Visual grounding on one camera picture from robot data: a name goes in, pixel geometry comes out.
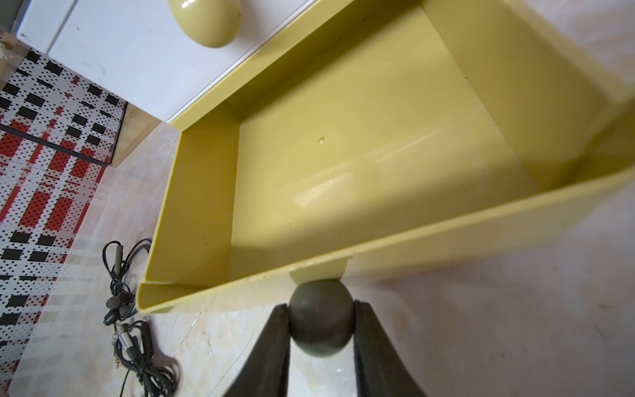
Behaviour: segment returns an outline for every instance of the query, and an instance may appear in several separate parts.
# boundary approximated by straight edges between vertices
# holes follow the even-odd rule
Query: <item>cable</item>
[[[140,336],[131,337],[129,332],[133,330],[138,330]],[[144,387],[146,397],[172,397],[177,390],[177,378],[168,368],[152,365],[154,347],[148,322],[138,320],[130,325],[115,324],[115,335],[117,336],[114,344],[115,356],[128,369],[128,373],[132,371],[137,375],[139,383]],[[124,351],[129,359],[124,358]],[[122,394],[127,378],[128,374],[121,386]]]
[[[117,245],[117,254],[115,257],[115,263],[114,265],[112,265],[111,268],[108,266],[106,250],[112,244]],[[104,246],[104,249],[102,250],[102,260],[104,261],[104,267],[106,268],[106,271],[110,275],[110,292],[113,297],[122,296],[122,293],[124,293],[126,301],[129,301],[126,302],[128,304],[126,306],[126,309],[122,309],[121,312],[111,310],[111,313],[107,314],[107,318],[109,318],[109,320],[104,320],[104,323],[106,323],[107,325],[112,324],[116,320],[123,321],[134,316],[137,313],[137,309],[134,305],[134,295],[131,293],[130,287],[123,281],[123,278],[130,270],[131,263],[139,252],[145,250],[146,252],[150,253],[151,244],[152,239],[150,238],[144,238],[137,241],[137,243],[132,247],[125,259],[121,258],[123,245],[120,242],[114,240]]]
[[[124,387],[126,387],[126,379],[128,379],[128,374],[130,373],[130,370],[128,370],[126,372],[126,376],[123,377],[123,383],[121,384],[121,393],[119,393],[119,397],[123,396],[123,389]]]

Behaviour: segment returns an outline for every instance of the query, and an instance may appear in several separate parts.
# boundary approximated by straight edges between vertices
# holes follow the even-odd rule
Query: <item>yellow drawer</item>
[[[634,176],[629,87],[521,6],[320,0],[173,124],[137,306],[224,311],[551,239]]]

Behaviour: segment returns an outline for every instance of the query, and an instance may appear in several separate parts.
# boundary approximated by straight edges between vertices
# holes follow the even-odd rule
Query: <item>red and black checkered mat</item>
[[[31,51],[0,123],[108,162],[125,101]],[[0,392],[38,322],[105,168],[0,131]]]
[[[0,124],[109,163],[125,107],[31,50],[0,91]]]

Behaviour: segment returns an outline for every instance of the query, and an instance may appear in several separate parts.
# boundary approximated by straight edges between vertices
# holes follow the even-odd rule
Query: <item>black cable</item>
[[[121,384],[121,393],[119,393],[119,397],[123,396],[123,389],[124,387],[126,387],[126,379],[128,379],[128,374],[130,373],[130,370],[128,370],[126,372],[126,376],[123,377],[123,383]]]
[[[106,268],[106,271],[110,275],[110,292],[112,296],[116,296],[116,295],[119,295],[121,292],[131,292],[130,287],[123,281],[123,278],[126,275],[126,273],[130,270],[132,261],[134,260],[134,258],[137,256],[139,252],[141,252],[142,250],[145,250],[146,252],[150,253],[150,245],[152,244],[152,239],[144,238],[137,241],[137,243],[133,245],[130,252],[128,252],[128,256],[126,256],[126,258],[121,261],[121,270],[119,270],[118,273],[116,271],[117,263],[112,265],[112,268],[111,268],[108,266],[108,260],[106,258],[106,249],[108,249],[108,247],[112,244],[116,244],[117,246],[120,246],[123,249],[123,245],[120,242],[116,240],[111,241],[110,243],[106,244],[104,246],[104,249],[102,250],[102,260],[104,261],[104,267]],[[130,306],[130,310],[128,310],[126,314],[119,316],[119,319],[123,321],[127,318],[134,316],[136,313],[137,313],[137,309],[134,306],[134,302],[133,302],[132,305]]]
[[[130,325],[121,324],[121,328],[126,333],[138,330],[140,336],[134,335],[130,338],[131,346],[125,350],[129,359],[124,357],[124,346],[121,339],[117,338],[114,344],[115,356],[119,358],[121,364],[128,371],[137,375],[139,383],[144,387],[146,397],[172,397],[177,390],[177,377],[167,368],[158,368],[152,365],[154,348],[149,324],[139,320]],[[122,393],[126,378],[121,386]]]

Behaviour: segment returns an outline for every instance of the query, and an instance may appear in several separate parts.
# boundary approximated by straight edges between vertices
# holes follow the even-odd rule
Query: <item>tile floor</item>
[[[103,245],[151,236],[177,141],[161,124],[104,175],[11,383],[12,396],[115,396],[102,325]],[[635,393],[635,184],[554,244],[354,288],[406,367],[435,396]],[[138,274],[141,258],[134,265]],[[179,396],[221,396],[271,306],[148,316],[157,357],[178,363]],[[290,396],[355,396],[352,347],[310,359],[292,347]],[[129,377],[125,396],[141,396]]]

